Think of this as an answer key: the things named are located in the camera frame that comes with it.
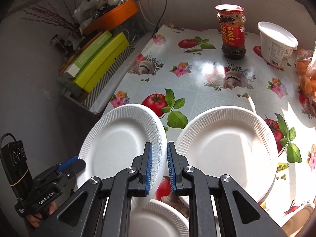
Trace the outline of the person left hand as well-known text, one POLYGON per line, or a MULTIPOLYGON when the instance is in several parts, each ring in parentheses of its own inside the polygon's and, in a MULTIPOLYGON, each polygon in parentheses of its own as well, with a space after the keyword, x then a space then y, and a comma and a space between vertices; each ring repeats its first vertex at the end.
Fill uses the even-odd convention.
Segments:
POLYGON ((43 220, 43 216, 50 216, 52 215, 57 209, 56 202, 50 203, 49 207, 43 213, 37 213, 35 215, 27 215, 26 219, 28 222, 34 227, 35 229, 38 228, 43 220))

